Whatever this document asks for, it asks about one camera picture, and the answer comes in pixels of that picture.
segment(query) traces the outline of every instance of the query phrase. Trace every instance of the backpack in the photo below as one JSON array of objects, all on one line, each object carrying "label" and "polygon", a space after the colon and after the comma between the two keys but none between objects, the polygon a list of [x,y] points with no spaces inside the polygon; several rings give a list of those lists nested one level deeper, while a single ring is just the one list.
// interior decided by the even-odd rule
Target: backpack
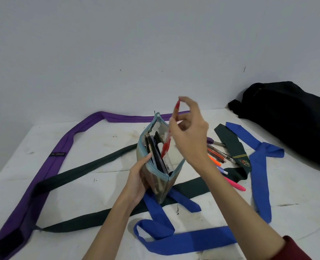
[{"label": "backpack", "polygon": [[255,83],[228,104],[302,156],[320,164],[320,97],[293,82]]}]

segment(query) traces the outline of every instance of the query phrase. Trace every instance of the white table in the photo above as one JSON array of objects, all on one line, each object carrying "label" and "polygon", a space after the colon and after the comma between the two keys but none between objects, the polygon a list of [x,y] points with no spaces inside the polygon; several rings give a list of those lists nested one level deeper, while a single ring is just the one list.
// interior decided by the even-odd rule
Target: white table
[{"label": "white table", "polygon": [[[272,206],[270,225],[281,235],[291,236],[310,257],[319,260],[320,166],[300,157],[258,125],[238,119],[227,109],[202,111],[202,114],[210,124],[208,136],[215,140],[218,140],[218,137],[214,128],[219,123],[233,122],[242,125],[260,141],[266,141],[285,149],[284,158],[267,158]],[[36,125],[29,131],[0,172],[0,228],[54,146],[77,123]],[[88,131],[75,136],[75,143],[60,172],[136,143],[146,125],[147,123],[108,123],[106,120],[97,123]],[[243,145],[248,154],[252,153],[249,146],[244,143]],[[135,151],[132,151],[80,179],[52,191],[37,224],[45,227],[83,214],[111,208],[126,182],[128,170],[135,161],[136,154]],[[226,162],[223,167],[231,167],[231,163]],[[198,174],[188,163],[185,163],[176,183],[197,177]],[[239,193],[246,201],[250,202],[250,176],[240,184],[247,191]],[[193,201],[201,206],[200,213],[189,213],[184,207],[177,204],[164,207],[176,232],[226,225],[210,193],[195,197]],[[150,219],[149,213],[130,217],[116,259],[244,259],[238,245],[172,256],[150,253],[134,237],[132,231],[134,224],[145,218]],[[28,244],[12,259],[81,259],[98,230],[99,227],[95,227],[59,234],[34,231]]]}]

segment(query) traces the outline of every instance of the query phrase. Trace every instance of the sleeve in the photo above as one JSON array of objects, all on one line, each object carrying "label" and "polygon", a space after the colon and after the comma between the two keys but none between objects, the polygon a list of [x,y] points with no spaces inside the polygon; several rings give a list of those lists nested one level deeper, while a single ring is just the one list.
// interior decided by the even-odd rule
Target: sleeve
[{"label": "sleeve", "polygon": [[284,247],[277,253],[271,260],[311,260],[311,258],[302,251],[301,248],[292,240],[289,236],[284,236],[283,239],[286,241]]}]

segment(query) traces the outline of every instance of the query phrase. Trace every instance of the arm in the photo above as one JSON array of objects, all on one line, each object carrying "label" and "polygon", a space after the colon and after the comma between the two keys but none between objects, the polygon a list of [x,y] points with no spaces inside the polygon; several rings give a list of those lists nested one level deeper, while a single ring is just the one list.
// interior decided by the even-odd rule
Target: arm
[{"label": "arm", "polygon": [[188,97],[179,97],[190,107],[190,113],[178,115],[177,124],[170,119],[171,135],[178,150],[206,182],[216,204],[247,259],[271,259],[285,245],[275,232],[227,183],[207,155],[208,123],[201,116],[198,105]]},{"label": "arm", "polygon": [[147,155],[130,169],[124,189],[82,260],[115,259],[130,214],[147,189],[140,169],[150,157]]}]

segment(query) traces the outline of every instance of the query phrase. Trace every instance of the forearm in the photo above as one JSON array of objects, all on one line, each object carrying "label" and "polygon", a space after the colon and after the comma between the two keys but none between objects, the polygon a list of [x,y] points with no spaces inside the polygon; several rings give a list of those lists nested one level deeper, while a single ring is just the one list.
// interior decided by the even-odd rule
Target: forearm
[{"label": "forearm", "polygon": [[270,259],[283,248],[283,238],[228,184],[209,159],[195,169],[206,182],[247,259]]},{"label": "forearm", "polygon": [[132,210],[132,203],[122,193],[82,260],[114,260]]}]

